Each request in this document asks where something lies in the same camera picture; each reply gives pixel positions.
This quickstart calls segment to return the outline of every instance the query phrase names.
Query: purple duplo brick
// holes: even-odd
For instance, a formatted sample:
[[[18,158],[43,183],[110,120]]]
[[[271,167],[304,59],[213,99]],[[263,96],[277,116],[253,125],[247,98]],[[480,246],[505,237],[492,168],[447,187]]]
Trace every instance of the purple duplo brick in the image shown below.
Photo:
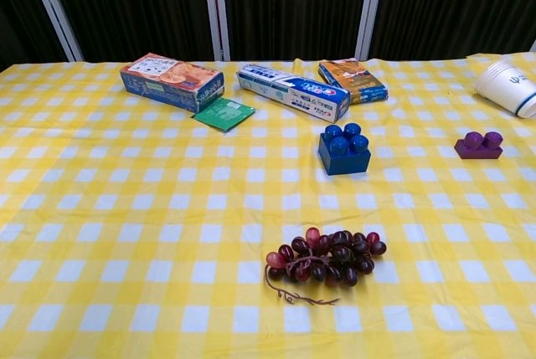
[[[503,153],[500,147],[503,137],[496,131],[489,131],[482,136],[477,131],[470,131],[454,145],[462,160],[496,160]]]

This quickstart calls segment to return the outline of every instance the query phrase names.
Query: paper cup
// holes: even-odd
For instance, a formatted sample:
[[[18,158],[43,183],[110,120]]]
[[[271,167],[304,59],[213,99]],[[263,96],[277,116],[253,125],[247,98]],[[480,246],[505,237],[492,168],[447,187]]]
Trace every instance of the paper cup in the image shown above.
[[[492,64],[475,83],[482,97],[522,118],[536,115],[536,85],[507,62]]]

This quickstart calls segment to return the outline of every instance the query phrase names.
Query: bunch of grapes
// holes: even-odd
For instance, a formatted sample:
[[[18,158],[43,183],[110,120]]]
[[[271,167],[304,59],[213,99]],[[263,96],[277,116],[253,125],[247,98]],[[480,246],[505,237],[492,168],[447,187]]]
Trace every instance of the bunch of grapes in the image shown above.
[[[338,299],[313,300],[277,288],[270,280],[286,277],[291,282],[305,282],[313,278],[329,286],[339,283],[354,286],[358,283],[358,274],[370,274],[374,270],[373,256],[384,254],[386,250],[387,246],[375,232],[365,236],[345,230],[321,235],[317,228],[309,228],[305,238],[297,236],[291,246],[283,244],[277,252],[266,255],[265,281],[288,303],[298,299],[311,305],[333,305]]]

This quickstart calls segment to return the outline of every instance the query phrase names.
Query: toothpaste box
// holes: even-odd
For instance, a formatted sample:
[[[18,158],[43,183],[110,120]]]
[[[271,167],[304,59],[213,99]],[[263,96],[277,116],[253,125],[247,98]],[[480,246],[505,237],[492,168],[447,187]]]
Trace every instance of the toothpaste box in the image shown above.
[[[350,92],[350,104],[386,100],[387,88],[356,59],[323,60],[318,73],[330,84]]]
[[[224,75],[196,64],[147,54],[121,69],[126,91],[198,113],[224,93]]]
[[[242,88],[332,123],[350,105],[346,90],[257,64],[246,65],[236,75]]]

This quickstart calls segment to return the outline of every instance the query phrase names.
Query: yellow checkered tablecloth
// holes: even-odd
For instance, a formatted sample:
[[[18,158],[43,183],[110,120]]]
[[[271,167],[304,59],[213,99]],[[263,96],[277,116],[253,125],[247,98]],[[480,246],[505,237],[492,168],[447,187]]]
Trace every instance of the yellow checkered tablecloth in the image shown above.
[[[387,101],[353,105],[365,174],[328,177],[326,122],[241,90],[227,134],[128,94],[121,64],[0,74],[0,357],[535,357],[536,131],[474,95],[486,55],[367,66]],[[536,54],[509,55],[536,78]],[[317,63],[270,63],[317,76]],[[468,131],[497,161],[463,161]],[[265,254],[316,224],[378,231],[388,252],[352,289],[291,285]]]

